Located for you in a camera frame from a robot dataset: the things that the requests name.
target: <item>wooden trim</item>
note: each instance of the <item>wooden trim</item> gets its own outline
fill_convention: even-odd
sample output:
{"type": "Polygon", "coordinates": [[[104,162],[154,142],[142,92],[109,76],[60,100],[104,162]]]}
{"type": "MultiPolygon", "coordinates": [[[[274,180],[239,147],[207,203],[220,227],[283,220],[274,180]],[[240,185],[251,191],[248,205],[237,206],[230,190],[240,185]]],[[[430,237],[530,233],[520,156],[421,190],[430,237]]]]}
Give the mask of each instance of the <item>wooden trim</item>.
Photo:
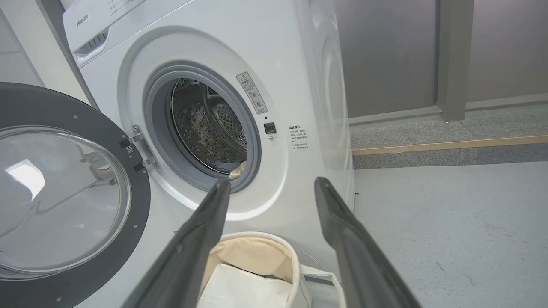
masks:
{"type": "Polygon", "coordinates": [[[488,147],[488,146],[539,144],[539,143],[548,143],[548,135],[451,141],[451,142],[438,142],[438,143],[400,145],[400,146],[370,147],[366,149],[352,150],[352,155],[358,156],[358,155],[373,155],[373,154],[385,154],[385,153],[396,154],[401,152],[435,151],[435,150],[465,149],[469,147],[488,147]]]}

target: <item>control panel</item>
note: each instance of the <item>control panel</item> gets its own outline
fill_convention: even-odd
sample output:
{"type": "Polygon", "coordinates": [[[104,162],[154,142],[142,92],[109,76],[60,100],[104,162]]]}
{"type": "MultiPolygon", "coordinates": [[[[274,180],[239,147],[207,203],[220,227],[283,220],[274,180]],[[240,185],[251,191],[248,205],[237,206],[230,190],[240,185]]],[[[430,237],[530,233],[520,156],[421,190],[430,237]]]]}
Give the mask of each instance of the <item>control panel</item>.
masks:
{"type": "Polygon", "coordinates": [[[144,0],[80,0],[63,14],[68,46],[72,53],[84,53],[97,37],[108,36],[107,29],[116,20],[144,0]]]}

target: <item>stainless steel drum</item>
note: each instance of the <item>stainless steel drum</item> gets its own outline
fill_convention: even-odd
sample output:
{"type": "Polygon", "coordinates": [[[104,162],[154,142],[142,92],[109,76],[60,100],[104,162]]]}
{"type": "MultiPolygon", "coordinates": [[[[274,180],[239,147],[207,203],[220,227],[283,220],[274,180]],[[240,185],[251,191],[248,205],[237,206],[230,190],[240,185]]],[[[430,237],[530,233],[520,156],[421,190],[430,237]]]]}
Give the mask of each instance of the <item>stainless steel drum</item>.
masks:
{"type": "Polygon", "coordinates": [[[188,78],[177,80],[170,113],[181,143],[208,168],[229,174],[247,159],[246,135],[240,121],[207,85],[188,78]]]}

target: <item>white washing machine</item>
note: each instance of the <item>white washing machine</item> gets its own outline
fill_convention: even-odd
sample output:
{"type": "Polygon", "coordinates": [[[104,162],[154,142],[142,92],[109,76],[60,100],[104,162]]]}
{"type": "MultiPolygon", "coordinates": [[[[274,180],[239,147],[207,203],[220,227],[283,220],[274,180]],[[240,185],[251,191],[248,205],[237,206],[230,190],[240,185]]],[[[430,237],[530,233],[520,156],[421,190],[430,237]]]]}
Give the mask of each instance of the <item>white washing machine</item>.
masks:
{"type": "Polygon", "coordinates": [[[8,303],[120,306],[229,175],[224,233],[281,236],[303,264],[338,272],[313,193],[324,176],[353,208],[331,0],[80,0],[64,24],[106,117],[51,90],[0,87],[14,105],[0,127],[4,187],[27,187],[13,201],[24,210],[0,215],[8,303]],[[17,245],[28,238],[37,244],[17,245]]]}

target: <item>basket handle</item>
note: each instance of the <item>basket handle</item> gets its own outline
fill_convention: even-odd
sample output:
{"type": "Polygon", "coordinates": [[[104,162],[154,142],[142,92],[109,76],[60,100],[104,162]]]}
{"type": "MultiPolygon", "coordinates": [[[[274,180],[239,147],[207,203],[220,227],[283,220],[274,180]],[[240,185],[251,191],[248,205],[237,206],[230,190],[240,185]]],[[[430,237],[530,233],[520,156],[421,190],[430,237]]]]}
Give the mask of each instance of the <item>basket handle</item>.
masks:
{"type": "Polygon", "coordinates": [[[337,277],[335,276],[335,274],[322,271],[319,269],[315,269],[314,267],[310,267],[302,264],[301,264],[301,274],[305,276],[329,278],[329,280],[331,280],[333,286],[335,287],[335,291],[337,292],[337,297],[339,298],[339,308],[346,308],[346,299],[344,297],[344,291],[341,284],[337,280],[337,277]]]}

